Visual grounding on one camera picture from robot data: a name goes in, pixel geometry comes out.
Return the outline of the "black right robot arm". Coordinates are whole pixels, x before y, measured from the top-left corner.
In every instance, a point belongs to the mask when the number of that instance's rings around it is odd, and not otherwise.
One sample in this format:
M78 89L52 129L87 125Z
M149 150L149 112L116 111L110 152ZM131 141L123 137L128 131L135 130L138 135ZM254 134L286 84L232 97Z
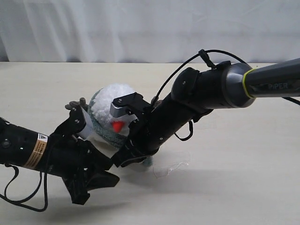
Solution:
M300 95L299 59L253 68L225 61L201 72L184 69L158 105L139 93L116 97L110 106L114 118L134 115L125 142L113 155L117 167L139 163L185 124L198 122L216 109L246 108L257 98L292 98Z

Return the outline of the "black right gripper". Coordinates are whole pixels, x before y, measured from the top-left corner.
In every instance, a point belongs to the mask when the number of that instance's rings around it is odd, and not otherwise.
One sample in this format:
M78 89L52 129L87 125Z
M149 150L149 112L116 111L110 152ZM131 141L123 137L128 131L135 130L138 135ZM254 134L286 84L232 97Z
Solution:
M129 140L111 158L116 167L126 167L151 159L160 146L195 115L191 108L173 100L163 100L146 122L130 124Z

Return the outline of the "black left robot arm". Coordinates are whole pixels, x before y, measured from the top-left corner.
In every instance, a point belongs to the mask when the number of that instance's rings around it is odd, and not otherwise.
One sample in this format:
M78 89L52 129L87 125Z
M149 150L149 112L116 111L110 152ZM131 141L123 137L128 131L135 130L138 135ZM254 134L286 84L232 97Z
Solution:
M0 162L62 178L72 203L79 205L89 199L90 190L112 188L120 180L109 172L109 157L62 125L45 135L1 119Z

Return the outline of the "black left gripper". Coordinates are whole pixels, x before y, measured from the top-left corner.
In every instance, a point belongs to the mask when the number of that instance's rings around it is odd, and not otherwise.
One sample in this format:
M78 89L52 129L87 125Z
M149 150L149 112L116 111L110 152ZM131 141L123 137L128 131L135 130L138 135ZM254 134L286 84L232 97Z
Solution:
M120 181L108 172L112 165L90 141L71 140L55 145L47 172L62 177L73 204L85 204L90 197L87 190L112 188Z

